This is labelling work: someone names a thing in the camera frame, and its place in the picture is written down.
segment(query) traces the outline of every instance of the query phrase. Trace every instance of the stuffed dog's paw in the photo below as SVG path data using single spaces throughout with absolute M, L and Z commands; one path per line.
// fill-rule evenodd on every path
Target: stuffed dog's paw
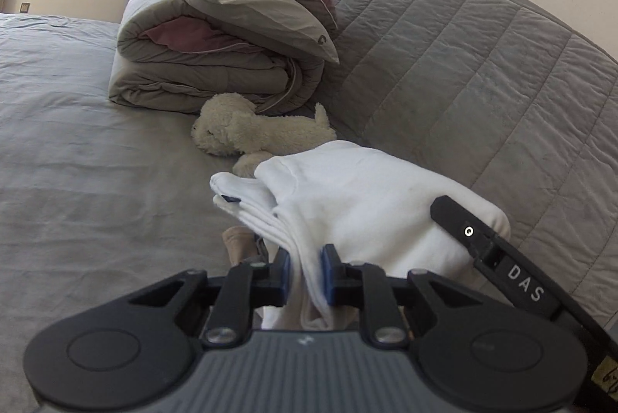
M 238 177 L 255 177 L 255 169 L 264 161 L 272 158 L 273 154 L 267 151 L 247 153 L 238 159 L 232 167 L 232 173 Z

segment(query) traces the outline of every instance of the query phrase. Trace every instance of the bed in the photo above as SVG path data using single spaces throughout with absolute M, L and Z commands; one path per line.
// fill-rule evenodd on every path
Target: bed
M 609 328 L 618 311 L 618 63 L 527 0 L 334 0 L 341 138 L 443 173 Z M 0 17 L 0 411 L 44 326 L 186 268 L 223 274 L 194 117 L 107 100 L 117 25 Z M 310 112 L 305 107 L 301 112 Z

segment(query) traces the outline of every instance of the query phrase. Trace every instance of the stuffed dog's head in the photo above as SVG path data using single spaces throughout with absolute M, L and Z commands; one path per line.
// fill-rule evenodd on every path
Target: stuffed dog's head
M 228 126 L 235 113 L 253 115 L 255 108 L 240 94 L 218 94 L 202 106 L 202 112 L 191 129 L 191 137 L 198 148 L 212 155 L 237 155 L 239 150 L 228 137 Z

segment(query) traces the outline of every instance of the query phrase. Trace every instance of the white garment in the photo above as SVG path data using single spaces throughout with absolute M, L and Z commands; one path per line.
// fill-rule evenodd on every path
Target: white garment
M 343 262 L 365 261 L 395 277 L 425 268 L 479 288 L 466 249 L 430 217 L 436 197 L 449 195 L 509 239 L 504 213 L 464 186 L 378 150 L 332 141 L 262 162 L 256 179 L 215 174 L 214 203 L 265 238 L 271 260 L 290 253 L 292 283 L 283 308 L 267 307 L 262 327 L 339 330 L 349 310 L 333 309 L 322 291 L 319 253 L 333 243 Z M 240 198 L 227 202 L 221 195 Z

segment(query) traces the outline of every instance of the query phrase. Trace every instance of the white stuffed dog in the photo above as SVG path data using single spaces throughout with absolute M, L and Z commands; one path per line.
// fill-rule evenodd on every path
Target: white stuffed dog
M 292 155 L 334 141 L 326 110 L 315 105 L 315 119 L 265 117 L 256 105 L 236 93 L 214 96 L 205 102 L 191 129 L 201 150 L 212 155 L 244 154 L 232 168 L 240 177 L 253 177 L 259 163 L 275 155 Z

